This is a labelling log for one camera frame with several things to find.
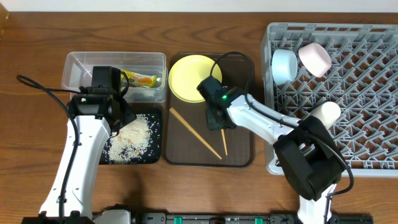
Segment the wooden chopstick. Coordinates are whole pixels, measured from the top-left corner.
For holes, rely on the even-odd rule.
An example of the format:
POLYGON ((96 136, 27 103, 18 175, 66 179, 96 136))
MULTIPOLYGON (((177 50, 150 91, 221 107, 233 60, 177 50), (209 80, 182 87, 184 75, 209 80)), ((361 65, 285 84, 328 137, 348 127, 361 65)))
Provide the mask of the wooden chopstick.
POLYGON ((224 129, 221 130, 221 136, 222 136, 222 140, 223 140, 224 152, 225 152, 225 155, 227 156, 228 148, 227 148, 227 144, 226 144, 226 136, 225 136, 224 129))
POLYGON ((169 109, 172 115, 174 115, 177 120, 182 123, 205 147, 207 147, 218 159, 222 157, 214 150, 214 148, 209 145, 209 143, 174 109, 169 109))

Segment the green snack wrapper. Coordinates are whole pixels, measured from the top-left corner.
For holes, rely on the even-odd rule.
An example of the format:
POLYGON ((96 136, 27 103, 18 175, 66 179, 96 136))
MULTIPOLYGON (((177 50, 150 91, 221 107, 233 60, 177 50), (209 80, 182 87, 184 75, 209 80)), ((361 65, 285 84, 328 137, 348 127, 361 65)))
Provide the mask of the green snack wrapper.
POLYGON ((143 87, 143 88, 152 88, 157 83, 156 75, 145 75, 137 72, 132 72, 129 70, 121 70, 122 75, 121 78, 126 82, 124 73, 127 76, 129 86, 134 87, 143 87))

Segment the yellow round plate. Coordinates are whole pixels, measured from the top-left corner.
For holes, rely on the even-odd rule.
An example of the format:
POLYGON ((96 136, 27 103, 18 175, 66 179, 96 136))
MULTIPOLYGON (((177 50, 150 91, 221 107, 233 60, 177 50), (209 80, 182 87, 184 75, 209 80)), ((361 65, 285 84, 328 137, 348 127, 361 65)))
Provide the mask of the yellow round plate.
POLYGON ((210 75, 215 61, 204 55, 188 55, 177 60, 169 72, 172 93, 187 103, 201 103, 204 98, 197 86, 210 75))

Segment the light blue bowl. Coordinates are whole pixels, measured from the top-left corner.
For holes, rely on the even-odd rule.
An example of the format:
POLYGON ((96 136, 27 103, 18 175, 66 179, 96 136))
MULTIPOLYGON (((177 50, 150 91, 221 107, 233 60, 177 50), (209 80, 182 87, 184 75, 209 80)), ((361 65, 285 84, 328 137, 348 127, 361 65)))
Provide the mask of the light blue bowl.
POLYGON ((276 85, 292 82, 297 76, 298 61, 291 50, 276 49, 271 62, 272 77, 276 85))

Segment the small white cup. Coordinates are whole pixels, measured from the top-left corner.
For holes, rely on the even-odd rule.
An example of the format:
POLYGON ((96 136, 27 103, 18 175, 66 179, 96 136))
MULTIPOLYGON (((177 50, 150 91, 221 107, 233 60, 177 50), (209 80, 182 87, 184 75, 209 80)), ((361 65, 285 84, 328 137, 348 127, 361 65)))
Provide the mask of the small white cup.
POLYGON ((330 129, 340 117, 341 110, 335 102, 327 101, 312 110, 310 115, 318 118, 327 129, 330 129))

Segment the white bowl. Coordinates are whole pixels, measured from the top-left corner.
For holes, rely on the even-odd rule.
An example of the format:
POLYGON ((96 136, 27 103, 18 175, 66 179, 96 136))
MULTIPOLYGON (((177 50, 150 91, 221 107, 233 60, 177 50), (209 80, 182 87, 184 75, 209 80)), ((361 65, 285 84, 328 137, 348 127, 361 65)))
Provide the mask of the white bowl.
POLYGON ((331 68, 328 52, 317 43, 308 44, 298 50, 304 67, 315 77, 321 78, 331 68))

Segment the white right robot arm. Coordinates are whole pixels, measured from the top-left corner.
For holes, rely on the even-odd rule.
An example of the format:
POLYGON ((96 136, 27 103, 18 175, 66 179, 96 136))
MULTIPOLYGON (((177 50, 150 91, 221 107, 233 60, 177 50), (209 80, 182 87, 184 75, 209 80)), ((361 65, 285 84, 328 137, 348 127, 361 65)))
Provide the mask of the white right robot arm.
POLYGON ((327 101, 305 119, 298 119, 270 109, 238 88, 198 91, 216 114, 272 145, 285 178, 300 195, 298 219, 302 223, 327 223, 331 198, 347 169, 328 132, 341 114, 340 107, 327 101))

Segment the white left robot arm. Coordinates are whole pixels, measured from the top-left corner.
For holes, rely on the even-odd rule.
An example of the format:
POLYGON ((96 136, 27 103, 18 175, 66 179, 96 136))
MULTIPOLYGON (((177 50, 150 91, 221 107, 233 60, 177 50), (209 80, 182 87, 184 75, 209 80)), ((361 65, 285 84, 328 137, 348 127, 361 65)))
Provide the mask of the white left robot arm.
POLYGON ((93 191, 100 157, 111 133, 120 128, 122 98, 107 95, 75 95, 68 104, 70 119, 62 160, 52 189, 36 217, 23 223, 131 223, 132 213, 115 205, 94 217, 93 191))

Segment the grey plastic dishwasher rack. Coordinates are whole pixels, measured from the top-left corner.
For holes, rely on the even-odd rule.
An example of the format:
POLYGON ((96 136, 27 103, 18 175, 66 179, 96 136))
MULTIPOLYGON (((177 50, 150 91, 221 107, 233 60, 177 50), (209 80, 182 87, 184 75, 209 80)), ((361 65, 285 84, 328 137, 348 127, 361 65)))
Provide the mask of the grey plastic dishwasher rack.
POLYGON ((335 102, 341 116, 330 134, 355 177, 397 177, 397 26, 274 22, 261 42, 265 104, 291 117, 335 102), (277 49, 297 52, 320 44, 331 68, 314 77, 298 66, 294 81, 278 86, 271 74, 277 49))

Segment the clear plastic bin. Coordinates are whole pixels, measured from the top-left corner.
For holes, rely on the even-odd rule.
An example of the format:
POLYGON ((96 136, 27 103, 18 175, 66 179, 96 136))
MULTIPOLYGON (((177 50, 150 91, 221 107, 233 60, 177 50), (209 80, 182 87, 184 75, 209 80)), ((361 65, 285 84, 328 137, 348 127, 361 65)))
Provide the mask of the clear plastic bin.
POLYGON ((163 103, 166 100, 168 70, 166 56, 160 52, 70 52, 63 69, 62 88, 78 91, 80 86, 90 86, 92 69, 97 65, 156 77, 153 87, 129 87, 124 96, 127 102, 163 103))

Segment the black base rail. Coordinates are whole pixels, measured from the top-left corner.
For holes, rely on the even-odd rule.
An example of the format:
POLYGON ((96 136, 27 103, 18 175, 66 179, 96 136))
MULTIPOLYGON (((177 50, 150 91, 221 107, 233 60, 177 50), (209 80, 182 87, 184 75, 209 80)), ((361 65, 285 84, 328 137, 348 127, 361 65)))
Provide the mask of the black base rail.
POLYGON ((130 224, 299 224, 293 213, 275 214, 191 214, 139 213, 126 205, 116 204, 93 214, 94 223, 130 224))

